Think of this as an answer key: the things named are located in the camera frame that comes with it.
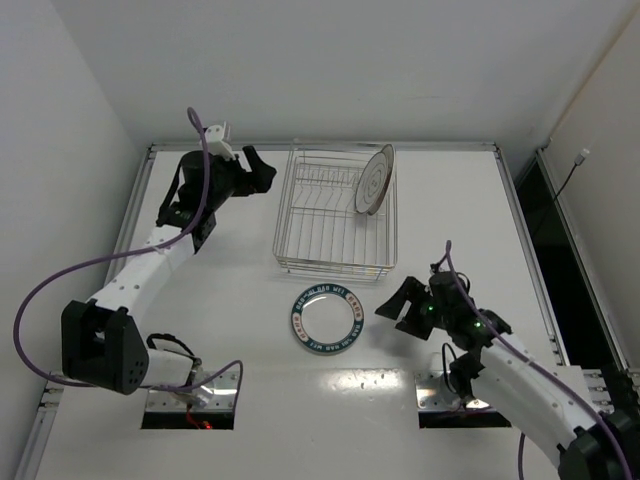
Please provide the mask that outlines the orange sunburst plate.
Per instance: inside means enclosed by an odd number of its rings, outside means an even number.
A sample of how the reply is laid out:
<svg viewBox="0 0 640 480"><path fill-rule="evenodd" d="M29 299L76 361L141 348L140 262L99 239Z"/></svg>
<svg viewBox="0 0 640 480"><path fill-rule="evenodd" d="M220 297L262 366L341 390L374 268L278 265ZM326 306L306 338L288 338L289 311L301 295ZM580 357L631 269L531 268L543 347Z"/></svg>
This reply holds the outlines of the orange sunburst plate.
<svg viewBox="0 0 640 480"><path fill-rule="evenodd" d="M386 177L383 183L383 187L382 190L380 192L380 194L378 195L378 198L376 199L376 202L373 204L373 206L370 208L369 210L369 214L370 215L375 215L378 210L380 209L380 207L382 206L387 191L389 189L389 185L391 183L391 178L392 178L392 174L393 174L393 170L394 170L394 164L395 164L395 156L396 156L396 151L395 151L395 147L392 144L386 144L382 147L382 149L380 150L380 152L384 155L386 163L387 163L387 172L386 172Z"/></svg>

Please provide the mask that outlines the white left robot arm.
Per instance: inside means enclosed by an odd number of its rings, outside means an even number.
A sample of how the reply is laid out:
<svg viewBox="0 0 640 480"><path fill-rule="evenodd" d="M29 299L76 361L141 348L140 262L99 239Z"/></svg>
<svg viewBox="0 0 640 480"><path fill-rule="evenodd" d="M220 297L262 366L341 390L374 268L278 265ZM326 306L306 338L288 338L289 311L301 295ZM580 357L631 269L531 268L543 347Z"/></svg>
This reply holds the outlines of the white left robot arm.
<svg viewBox="0 0 640 480"><path fill-rule="evenodd" d="M191 151L182 156L141 255L88 301L72 301L61 315L66 377L129 395L139 388L188 392L198 358L151 347L138 323L184 262L198 253L216 226L216 211L231 197L264 194L277 171L252 146L237 157Z"/></svg>

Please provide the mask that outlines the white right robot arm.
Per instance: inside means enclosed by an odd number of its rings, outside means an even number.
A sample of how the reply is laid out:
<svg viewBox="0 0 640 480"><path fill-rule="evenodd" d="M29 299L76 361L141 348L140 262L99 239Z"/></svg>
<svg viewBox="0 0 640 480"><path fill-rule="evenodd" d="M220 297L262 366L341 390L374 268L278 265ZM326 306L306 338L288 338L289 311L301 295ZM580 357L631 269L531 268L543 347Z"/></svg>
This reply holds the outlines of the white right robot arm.
<svg viewBox="0 0 640 480"><path fill-rule="evenodd" d="M464 352L448 368L454 392L489 404L545 454L560 478L638 478L638 420L596 410L538 364L502 318L476 306L461 275L439 271L427 283L409 276L376 313L422 340L445 331Z"/></svg>

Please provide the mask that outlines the teal rimmed text plate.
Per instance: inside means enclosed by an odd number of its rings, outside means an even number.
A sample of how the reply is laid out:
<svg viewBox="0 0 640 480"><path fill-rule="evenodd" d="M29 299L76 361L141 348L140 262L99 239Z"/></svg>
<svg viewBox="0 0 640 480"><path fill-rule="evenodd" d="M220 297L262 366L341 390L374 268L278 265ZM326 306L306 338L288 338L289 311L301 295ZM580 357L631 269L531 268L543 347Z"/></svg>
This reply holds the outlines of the teal rimmed text plate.
<svg viewBox="0 0 640 480"><path fill-rule="evenodd" d="M337 355L348 350L364 329L361 301L348 288L321 283L303 291L294 301L290 326L294 338L307 352Z"/></svg>

